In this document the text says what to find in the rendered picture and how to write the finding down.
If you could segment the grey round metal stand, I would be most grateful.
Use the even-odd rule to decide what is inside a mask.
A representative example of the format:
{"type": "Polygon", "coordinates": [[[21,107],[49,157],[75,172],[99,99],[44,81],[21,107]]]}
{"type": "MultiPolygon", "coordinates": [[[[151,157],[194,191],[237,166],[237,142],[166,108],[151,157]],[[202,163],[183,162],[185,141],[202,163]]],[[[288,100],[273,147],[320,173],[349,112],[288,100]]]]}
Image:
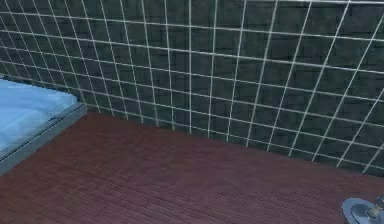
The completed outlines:
{"type": "Polygon", "coordinates": [[[369,202],[360,198],[348,198],[342,203],[345,224],[384,224],[384,195],[369,202]]]}

